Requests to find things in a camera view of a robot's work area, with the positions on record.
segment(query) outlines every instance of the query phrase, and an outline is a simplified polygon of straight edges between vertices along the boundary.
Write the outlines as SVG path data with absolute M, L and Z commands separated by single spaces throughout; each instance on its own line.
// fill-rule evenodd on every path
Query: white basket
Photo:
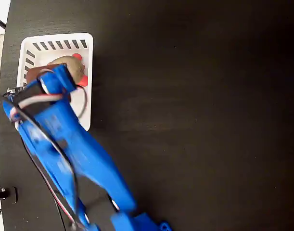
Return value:
M 88 95 L 87 108 L 80 118 L 85 130 L 90 128 L 91 115 L 91 88 L 92 88 L 92 56 L 93 37 L 88 33 L 60 34 L 27 37 L 22 41 L 20 60 L 18 63 L 18 87 L 26 84 L 26 74 L 30 68 L 45 66 L 49 62 L 64 55 L 79 53 L 85 65 L 85 75 L 88 76 L 88 85 L 85 87 Z M 84 104 L 84 93 L 76 90 L 71 93 L 71 106 L 78 115 Z

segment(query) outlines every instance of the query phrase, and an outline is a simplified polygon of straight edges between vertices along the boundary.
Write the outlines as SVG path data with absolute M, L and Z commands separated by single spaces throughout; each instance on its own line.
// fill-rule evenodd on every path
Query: white cable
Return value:
M 42 102 L 55 102 L 60 99 L 62 99 L 63 95 L 62 94 L 43 94 L 43 95 L 36 95 L 36 96 L 31 96 L 27 99 L 24 99 L 18 103 L 20 108 L 27 107 L 31 104 L 34 103 L 42 103 Z M 13 107 L 10 110 L 10 118 L 13 118 L 13 116 L 17 113 L 16 108 Z

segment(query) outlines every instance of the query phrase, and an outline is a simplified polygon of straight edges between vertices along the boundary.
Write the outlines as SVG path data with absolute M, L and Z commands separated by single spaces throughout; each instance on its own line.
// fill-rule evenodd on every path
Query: black table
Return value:
M 294 3 L 17 0 L 0 92 L 28 36 L 94 38 L 91 134 L 138 201 L 174 230 L 294 230 Z M 0 110 L 5 231 L 62 230 Z M 88 187 L 81 190 L 92 197 Z

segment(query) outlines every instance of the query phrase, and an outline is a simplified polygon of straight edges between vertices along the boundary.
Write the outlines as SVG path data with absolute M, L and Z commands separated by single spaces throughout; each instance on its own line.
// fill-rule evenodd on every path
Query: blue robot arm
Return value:
M 52 72 L 43 74 L 40 81 L 37 79 L 29 83 L 26 91 L 38 86 L 39 82 L 41 85 L 45 84 L 49 94 L 69 94 L 76 90 L 72 77 L 64 65 L 59 65 Z M 7 102 L 4 102 L 3 106 L 6 115 L 11 117 L 12 106 Z M 55 141 L 62 144 L 63 151 L 72 163 L 76 174 L 87 177 L 104 188 L 117 204 L 119 211 L 111 217 L 116 231 L 171 230 L 166 223 L 156 225 L 147 214 L 134 218 L 128 215 L 136 208 L 132 193 L 110 155 L 80 125 L 67 97 L 45 105 L 40 110 L 37 109 L 33 117 Z M 18 132 L 30 153 L 39 159 L 71 209 L 77 212 L 79 222 L 88 231 L 98 230 L 96 225 L 89 224 L 85 216 L 86 208 L 80 200 L 78 200 L 78 210 L 75 208 L 73 176 L 64 158 L 28 120 L 21 120 Z

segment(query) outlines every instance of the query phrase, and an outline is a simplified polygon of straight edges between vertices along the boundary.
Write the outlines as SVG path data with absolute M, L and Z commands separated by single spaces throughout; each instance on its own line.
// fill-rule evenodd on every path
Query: basket slot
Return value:
M 40 42 L 40 44 L 42 45 L 42 47 L 45 49 L 45 50 L 49 50 L 48 48 L 47 48 L 47 46 L 45 45 L 45 43 L 44 42 Z
M 85 40 L 81 40 L 80 42 L 81 42 L 81 44 L 83 45 L 84 48 L 87 48 Z
M 69 49 L 71 49 L 71 46 L 70 46 L 70 43 L 69 43 L 68 40 L 64 40 L 64 43 L 65 43 L 65 45 L 66 45 Z
M 56 43 L 57 43 L 57 45 L 59 46 L 59 48 L 60 48 L 61 50 L 63 50 L 63 49 L 64 49 L 64 47 L 62 46 L 62 44 L 61 44 L 61 42 L 60 42 L 60 41 L 56 41 Z
M 41 50 L 41 48 L 38 46 L 38 44 L 36 42 L 33 42 L 32 44 L 38 49 L 38 51 Z
M 26 54 L 30 55 L 30 56 L 33 57 L 33 58 L 36 57 L 36 56 L 35 56 L 32 52 L 30 52 L 29 50 L 26 51 Z
M 27 77 L 26 77 L 26 74 L 24 74 L 23 84 L 24 84 L 24 86 L 27 85 Z
M 74 46 L 75 46 L 77 49 L 79 49 L 79 46 L 78 46 L 77 41 L 76 41 L 76 40 L 72 40 L 72 42 L 73 42 Z
M 51 46 L 51 48 L 52 48 L 53 50 L 56 49 L 55 46 L 54 46 L 54 44 L 52 43 L 52 41 L 49 41 L 48 43 L 49 43 L 49 45 Z
M 35 65 L 35 63 L 33 62 L 33 61 L 31 61 L 30 59 L 28 59 L 28 58 L 26 58 L 26 63 L 29 63 L 29 64 L 31 64 L 31 65 Z

